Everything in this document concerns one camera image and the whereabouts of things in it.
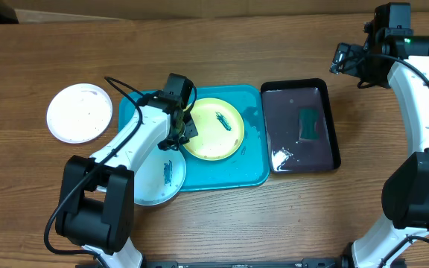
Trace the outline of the green scrubbing sponge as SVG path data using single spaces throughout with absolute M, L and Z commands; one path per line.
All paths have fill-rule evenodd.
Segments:
M 314 108 L 301 108 L 299 110 L 299 137 L 305 140 L 317 140 L 318 111 Z

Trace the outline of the yellow-rimmed plate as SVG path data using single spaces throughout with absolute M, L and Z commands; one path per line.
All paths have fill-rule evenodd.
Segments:
M 217 161 L 234 154 L 244 140 L 244 120 L 230 103 L 219 98 L 195 102 L 191 116 L 197 135 L 184 148 L 198 159 Z

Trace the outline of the light blue plate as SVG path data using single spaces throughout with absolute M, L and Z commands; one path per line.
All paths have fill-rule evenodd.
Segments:
M 180 151 L 152 150 L 134 179 L 134 203 L 161 205 L 175 197 L 186 176 L 185 158 Z

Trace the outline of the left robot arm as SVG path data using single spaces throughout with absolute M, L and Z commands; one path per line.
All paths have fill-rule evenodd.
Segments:
M 145 267 L 130 239 L 134 178 L 154 148 L 178 150 L 197 135 L 191 110 L 197 89 L 171 73 L 165 87 L 138 100 L 124 129 L 89 158 L 72 156 L 64 167 L 58 206 L 44 231 L 56 255 L 91 255 L 100 267 Z

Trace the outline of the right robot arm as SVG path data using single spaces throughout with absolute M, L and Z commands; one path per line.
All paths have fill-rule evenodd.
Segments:
M 418 240 L 429 244 L 429 36 L 414 34 L 406 2 L 376 7 L 363 30 L 363 45 L 338 44 L 330 71 L 359 78 L 360 89 L 394 91 L 409 156 L 384 183 L 381 217 L 346 248 L 339 265 L 405 267 L 402 252 Z

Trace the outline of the white plate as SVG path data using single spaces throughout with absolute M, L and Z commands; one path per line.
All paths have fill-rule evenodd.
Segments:
M 82 144 L 100 136 L 112 119 L 112 101 L 99 86 L 78 83 L 51 100 L 46 123 L 50 133 L 69 144 Z

